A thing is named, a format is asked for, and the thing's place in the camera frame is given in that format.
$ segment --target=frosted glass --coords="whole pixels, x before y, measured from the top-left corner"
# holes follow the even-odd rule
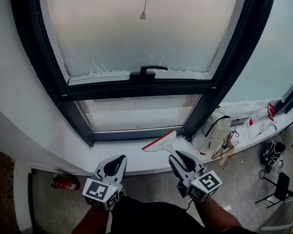
[[[279,100],[292,84],[293,0],[274,0],[259,43],[222,104],[245,107],[259,100]]]
[[[181,126],[199,95],[148,96],[77,102],[93,131]]]
[[[48,0],[71,77],[127,75],[142,65],[208,73],[236,0]]]

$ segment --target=black shorts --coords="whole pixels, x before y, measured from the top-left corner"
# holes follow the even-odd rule
[[[178,206],[162,202],[142,203],[128,196],[116,203],[112,216],[112,233],[219,233],[201,226]],[[251,232],[237,227],[226,233]]]

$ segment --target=white squeegee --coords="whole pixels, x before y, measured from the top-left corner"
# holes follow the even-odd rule
[[[146,152],[156,152],[159,150],[166,150],[170,152],[171,155],[173,155],[179,163],[186,169],[185,163],[182,161],[182,159],[177,155],[175,149],[172,146],[173,140],[176,138],[177,133],[175,130],[171,130],[167,134],[163,135],[162,137],[159,137],[149,145],[142,148],[142,150]]]

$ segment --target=dark window frame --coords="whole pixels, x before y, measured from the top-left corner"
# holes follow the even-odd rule
[[[293,108],[293,87],[290,89],[289,93],[286,94],[285,98],[275,104],[274,108],[276,114],[287,114],[289,110]]]
[[[11,0],[16,28],[45,90],[75,131],[90,146],[94,141],[159,137],[171,129],[185,138],[207,120],[233,86],[251,57],[268,20],[273,0],[245,0],[229,46],[211,80],[125,80],[68,86],[54,56],[39,0]],[[201,95],[183,126],[92,132],[74,101],[165,95]]]

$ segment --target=white bag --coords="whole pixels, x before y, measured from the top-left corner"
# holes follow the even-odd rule
[[[215,151],[226,138],[230,125],[230,116],[215,111],[193,135],[193,146],[200,152]]]

